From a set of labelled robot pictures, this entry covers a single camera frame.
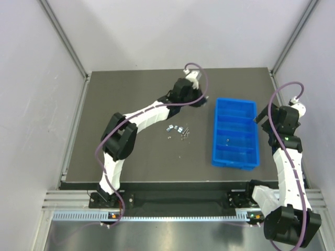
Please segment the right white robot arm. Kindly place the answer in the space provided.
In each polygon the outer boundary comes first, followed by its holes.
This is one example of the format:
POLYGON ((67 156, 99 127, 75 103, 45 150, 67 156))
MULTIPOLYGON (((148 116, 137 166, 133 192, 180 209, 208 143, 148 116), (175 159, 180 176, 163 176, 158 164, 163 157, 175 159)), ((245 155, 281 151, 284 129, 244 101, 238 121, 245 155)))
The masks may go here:
POLYGON ((269 135, 278 175, 279 195, 262 181, 250 181, 249 197, 264 215, 264 235, 270 241, 301 248, 308 246, 321 226, 321 216, 308 202, 302 172, 302 142, 294 135, 306 107, 296 98, 287 106, 266 106, 254 119, 269 135))

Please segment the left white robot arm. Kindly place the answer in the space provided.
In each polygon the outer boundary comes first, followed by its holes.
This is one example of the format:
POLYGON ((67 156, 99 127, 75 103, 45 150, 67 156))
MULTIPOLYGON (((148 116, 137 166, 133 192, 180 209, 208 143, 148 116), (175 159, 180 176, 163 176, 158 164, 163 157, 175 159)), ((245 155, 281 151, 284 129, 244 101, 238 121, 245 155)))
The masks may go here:
POLYGON ((103 170, 97 193, 105 202, 110 203, 114 196, 119 195, 122 166, 132 153, 139 132, 177 115, 182 107, 197 108, 207 102, 206 92, 199 83, 206 72, 200 66, 194 70, 185 66, 183 72, 185 76, 152 104, 133 113, 112 115, 95 151, 96 160, 103 170))

